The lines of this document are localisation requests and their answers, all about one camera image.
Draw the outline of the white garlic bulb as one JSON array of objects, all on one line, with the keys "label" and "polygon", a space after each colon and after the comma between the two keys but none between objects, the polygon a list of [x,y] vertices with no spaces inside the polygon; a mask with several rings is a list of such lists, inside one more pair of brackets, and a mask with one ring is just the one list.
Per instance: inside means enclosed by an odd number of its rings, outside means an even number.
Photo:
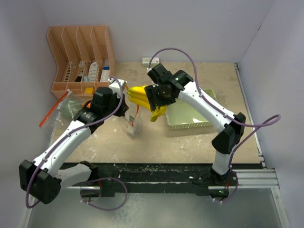
[{"label": "white garlic bulb", "polygon": [[127,133],[130,136],[137,136],[140,133],[141,128],[142,127],[138,124],[135,124],[134,126],[130,125],[130,126],[127,127]]}]

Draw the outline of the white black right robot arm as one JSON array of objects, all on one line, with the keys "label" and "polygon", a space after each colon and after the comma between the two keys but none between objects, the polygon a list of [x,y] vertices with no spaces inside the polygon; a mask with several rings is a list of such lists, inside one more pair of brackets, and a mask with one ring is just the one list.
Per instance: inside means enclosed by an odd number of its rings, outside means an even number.
[{"label": "white black right robot arm", "polygon": [[158,64],[147,69],[147,75],[153,82],[144,89],[151,111],[160,110],[162,106],[171,105],[180,99],[205,117],[216,129],[218,135],[211,142],[216,150],[211,180],[215,185],[222,186],[228,181],[232,150],[244,133],[243,126],[238,126],[233,120],[244,123],[246,117],[221,106],[197,87],[194,79],[183,70],[172,74],[162,64]]}]

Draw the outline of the yellow banana bunch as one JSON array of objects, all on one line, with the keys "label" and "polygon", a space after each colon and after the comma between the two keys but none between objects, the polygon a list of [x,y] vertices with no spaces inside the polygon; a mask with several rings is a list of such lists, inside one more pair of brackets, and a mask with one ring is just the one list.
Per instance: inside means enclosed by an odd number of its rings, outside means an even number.
[{"label": "yellow banana bunch", "polygon": [[155,122],[160,116],[165,115],[167,111],[167,106],[158,106],[153,111],[150,107],[148,97],[145,93],[145,87],[144,86],[133,86],[128,89],[128,98],[131,102],[135,103],[136,105],[142,106],[149,110],[152,115],[150,117],[151,122]]}]

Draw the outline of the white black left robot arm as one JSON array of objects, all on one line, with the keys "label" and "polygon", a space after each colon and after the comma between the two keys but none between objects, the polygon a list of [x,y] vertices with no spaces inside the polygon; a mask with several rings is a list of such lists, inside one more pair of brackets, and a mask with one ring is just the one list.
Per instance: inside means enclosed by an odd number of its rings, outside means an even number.
[{"label": "white black left robot arm", "polygon": [[61,169],[72,152],[111,116],[122,117],[128,110],[123,87],[99,87],[92,100],[77,109],[73,120],[58,139],[33,161],[24,160],[19,165],[20,186],[25,191],[28,209],[29,197],[49,204],[59,192],[78,183],[93,186],[99,180],[98,167],[81,161],[68,169]]}]

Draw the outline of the green netted melon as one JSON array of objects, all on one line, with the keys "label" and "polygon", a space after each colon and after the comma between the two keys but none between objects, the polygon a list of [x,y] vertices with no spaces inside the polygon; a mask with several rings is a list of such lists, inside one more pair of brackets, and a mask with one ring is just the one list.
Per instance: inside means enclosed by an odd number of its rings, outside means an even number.
[{"label": "green netted melon", "polygon": [[60,113],[63,118],[72,119],[81,108],[82,105],[79,100],[67,99],[62,103]]}]

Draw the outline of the clear zip bag orange zipper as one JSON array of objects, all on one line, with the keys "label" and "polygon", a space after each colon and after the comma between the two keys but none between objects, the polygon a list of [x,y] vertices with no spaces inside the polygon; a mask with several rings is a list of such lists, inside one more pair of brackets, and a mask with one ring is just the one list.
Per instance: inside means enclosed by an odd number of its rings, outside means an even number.
[{"label": "clear zip bag orange zipper", "polygon": [[58,99],[55,105],[51,108],[51,110],[48,112],[48,114],[43,118],[43,120],[39,124],[39,127],[44,134],[50,133],[51,130],[55,128],[57,123],[63,126],[66,122],[69,123],[73,120],[73,118],[72,119],[63,118],[60,113],[60,107],[62,103],[67,99],[79,100],[79,102],[82,105],[82,108],[84,107],[84,104],[90,100],[90,98],[84,98],[80,95],[77,95],[76,93],[72,92],[70,89],[65,91],[64,94]]}]

